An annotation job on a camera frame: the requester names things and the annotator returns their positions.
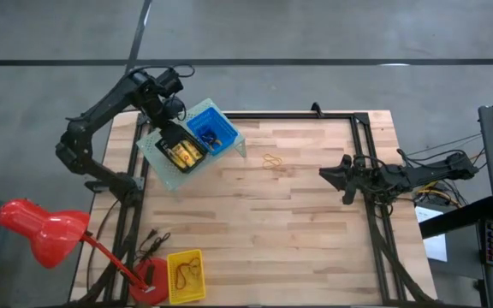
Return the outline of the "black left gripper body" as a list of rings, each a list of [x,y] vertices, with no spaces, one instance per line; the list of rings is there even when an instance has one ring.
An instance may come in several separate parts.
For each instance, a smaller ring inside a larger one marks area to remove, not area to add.
[[[148,118],[153,128],[164,129],[170,126],[173,120],[184,121],[186,116],[186,105],[176,95],[172,95],[163,101],[155,97],[155,109]]]

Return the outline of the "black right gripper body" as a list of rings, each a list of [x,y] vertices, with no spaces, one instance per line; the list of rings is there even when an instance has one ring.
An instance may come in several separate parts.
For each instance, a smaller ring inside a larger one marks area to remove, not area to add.
[[[353,159],[349,155],[344,155],[341,160],[342,175],[340,179],[341,188],[344,192],[342,202],[352,204],[358,190],[366,190],[368,185],[368,173],[354,166]]]

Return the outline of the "black plastic basket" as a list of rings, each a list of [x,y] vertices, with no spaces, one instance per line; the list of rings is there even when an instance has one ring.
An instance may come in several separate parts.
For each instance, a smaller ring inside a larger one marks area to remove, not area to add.
[[[167,149],[160,149],[159,148],[159,141],[157,141],[155,143],[155,146],[162,152],[162,154],[169,160],[172,162],[172,164],[180,171],[182,172],[183,174],[190,174],[191,172],[193,172],[195,169],[197,169],[201,163],[205,160],[206,156],[207,156],[207,150],[194,138],[194,136],[189,133],[184,127],[183,127],[183,140],[181,141],[180,144],[184,145],[183,144],[183,141],[184,140],[189,140],[192,144],[194,144],[198,150],[204,155],[204,157],[198,161],[196,161],[196,163],[192,166],[192,167],[186,167],[185,169],[179,169],[173,162],[172,160],[170,159],[169,157],[169,154],[166,152]]]

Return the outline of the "blue plastic basket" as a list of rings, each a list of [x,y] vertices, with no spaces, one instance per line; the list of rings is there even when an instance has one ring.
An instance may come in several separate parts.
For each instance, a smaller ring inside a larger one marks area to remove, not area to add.
[[[200,114],[194,116],[191,120],[188,120],[187,126],[212,156],[218,155],[220,152],[231,146],[239,135],[235,128],[228,122],[228,119],[224,115],[221,115],[214,107],[209,107]],[[214,132],[217,139],[219,139],[223,145],[213,151],[201,139],[201,135],[206,131]]]

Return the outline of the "yellow rubber band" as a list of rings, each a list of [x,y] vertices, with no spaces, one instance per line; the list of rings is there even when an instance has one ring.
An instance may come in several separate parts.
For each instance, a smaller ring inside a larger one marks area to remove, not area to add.
[[[280,157],[273,156],[269,153],[263,155],[263,169],[275,169],[280,166],[282,166],[282,159]]]

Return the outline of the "red rubber band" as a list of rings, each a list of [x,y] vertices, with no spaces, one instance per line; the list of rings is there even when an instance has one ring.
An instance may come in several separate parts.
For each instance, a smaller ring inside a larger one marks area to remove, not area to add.
[[[175,287],[182,290],[196,284],[200,278],[200,265],[200,258],[193,258],[189,262],[179,264],[175,269]]]

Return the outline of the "yellow plastic basket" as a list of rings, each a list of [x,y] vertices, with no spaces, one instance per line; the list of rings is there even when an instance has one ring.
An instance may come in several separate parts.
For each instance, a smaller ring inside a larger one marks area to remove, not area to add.
[[[186,287],[185,289],[178,290],[175,287],[175,269],[179,264],[189,262],[193,258],[200,258],[200,278],[196,281],[196,284],[191,285],[190,287]],[[203,265],[203,255],[200,249],[169,254],[167,256],[167,272],[169,302],[172,305],[185,304],[189,302],[199,301],[205,298],[205,271]]]

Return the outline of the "black desk bar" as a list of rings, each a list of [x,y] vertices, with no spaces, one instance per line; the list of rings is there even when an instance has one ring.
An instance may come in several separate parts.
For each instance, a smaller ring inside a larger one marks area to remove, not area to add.
[[[435,216],[419,224],[423,239],[428,239],[458,228],[473,225],[480,220],[493,218],[493,198],[482,198],[465,207]]]

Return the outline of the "pink desk lamp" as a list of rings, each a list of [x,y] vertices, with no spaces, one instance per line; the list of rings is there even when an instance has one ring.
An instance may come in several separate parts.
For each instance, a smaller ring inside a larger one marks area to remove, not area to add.
[[[133,299],[156,305],[169,297],[167,264],[150,258],[129,269],[88,231],[90,215],[80,210],[50,212],[25,198],[11,199],[0,208],[0,225],[27,238],[35,259],[46,269],[60,264],[85,242],[101,251],[124,274]]]

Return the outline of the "green perforated metal shelf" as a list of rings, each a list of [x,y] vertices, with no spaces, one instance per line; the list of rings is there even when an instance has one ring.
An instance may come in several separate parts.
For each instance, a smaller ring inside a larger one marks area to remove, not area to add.
[[[200,114],[202,111],[206,110],[209,107],[214,107],[217,111],[220,112],[222,116],[228,117],[220,110],[220,108],[210,99],[206,98],[202,102],[196,104],[189,110],[187,110],[187,116],[184,121],[173,120],[174,124],[181,125],[184,127],[189,133],[192,131],[187,126],[187,121],[191,120],[194,116]],[[147,134],[145,137],[140,139],[136,145],[139,147],[140,151],[144,155],[147,162],[154,169],[157,174],[158,179],[169,189],[176,190],[182,184],[184,184],[189,178],[195,176],[197,173],[200,173],[203,169],[215,163],[218,159],[225,156],[228,152],[232,150],[236,150],[241,154],[242,157],[247,157],[247,149],[246,149],[246,141],[245,137],[239,132],[239,130],[235,127],[234,124],[228,119],[228,122],[235,128],[238,132],[238,136],[235,139],[235,142],[229,146],[227,149],[220,152],[218,155],[212,156],[207,150],[207,156],[205,160],[201,163],[201,165],[195,169],[190,174],[183,174],[180,172],[171,161],[169,161],[162,152],[155,146],[155,143],[160,140],[160,129],[156,128],[152,133]]]

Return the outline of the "white paper sheet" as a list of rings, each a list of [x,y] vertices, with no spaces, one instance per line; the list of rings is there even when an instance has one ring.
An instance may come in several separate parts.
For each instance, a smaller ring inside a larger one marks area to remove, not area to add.
[[[441,211],[428,209],[422,206],[416,206],[415,213],[419,223],[422,223],[426,220],[429,220],[431,218],[443,214]],[[445,234],[439,234],[427,239],[423,239],[423,243],[425,247],[426,256],[429,259],[433,259],[441,262],[448,261]]]

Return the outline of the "black aluminium table frame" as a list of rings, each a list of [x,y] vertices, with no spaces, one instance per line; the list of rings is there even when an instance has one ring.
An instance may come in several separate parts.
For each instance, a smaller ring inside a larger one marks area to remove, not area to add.
[[[342,203],[323,166],[367,147],[362,116],[233,112],[246,158],[230,151],[174,191],[146,173],[140,234],[169,234],[161,255],[202,251],[202,306],[378,305],[395,291],[377,274],[365,203]],[[263,155],[282,166],[263,169]]]

